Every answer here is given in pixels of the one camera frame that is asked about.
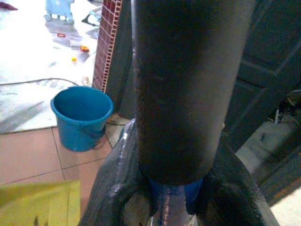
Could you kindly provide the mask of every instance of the blue bucket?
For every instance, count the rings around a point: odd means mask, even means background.
[[[104,135],[106,119],[113,111],[108,95],[90,87],[75,86],[51,100],[61,143],[75,152],[95,147]]]

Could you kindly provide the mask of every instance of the floor tile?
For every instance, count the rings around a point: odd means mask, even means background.
[[[51,129],[0,135],[0,184],[60,170]]]
[[[36,177],[27,178],[24,180],[19,180],[13,182],[12,184],[26,184],[26,183],[52,183],[52,182],[63,182],[63,172],[62,170],[57,170],[50,173],[45,173]]]
[[[112,147],[114,147],[119,140],[120,132],[122,131],[122,129],[123,126],[112,126],[108,124],[106,125],[105,134],[107,135]]]
[[[61,144],[58,135],[58,129],[53,128],[52,130],[63,168],[80,165],[94,160],[104,159],[111,151],[110,143],[106,136],[104,136],[100,139],[100,143],[95,148],[87,152],[72,152],[63,147],[63,145]]]
[[[115,113],[111,115],[110,118],[108,118],[107,122],[111,124],[123,125],[123,124],[127,124],[129,120],[119,117],[119,115]]]
[[[104,160],[98,160],[79,166],[70,167],[63,169],[65,180],[80,180],[80,212],[86,208],[91,188],[94,183],[94,179],[98,172],[99,167],[102,165]]]
[[[301,225],[301,187],[271,207],[281,226]]]

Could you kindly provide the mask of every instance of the tiled floor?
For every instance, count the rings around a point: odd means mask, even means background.
[[[110,151],[106,136],[90,151],[69,151],[60,144],[57,128],[0,135],[0,185],[79,179],[83,211],[96,173]]]

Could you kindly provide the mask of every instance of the dark gray door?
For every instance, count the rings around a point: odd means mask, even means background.
[[[225,132],[234,151],[301,79],[301,1],[257,1]]]

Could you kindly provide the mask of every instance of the blue toy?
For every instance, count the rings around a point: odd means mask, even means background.
[[[67,24],[74,24],[73,16],[70,11],[70,5],[74,0],[46,0],[47,14],[44,16],[46,21],[51,21],[52,15],[57,15],[58,18],[64,16]]]

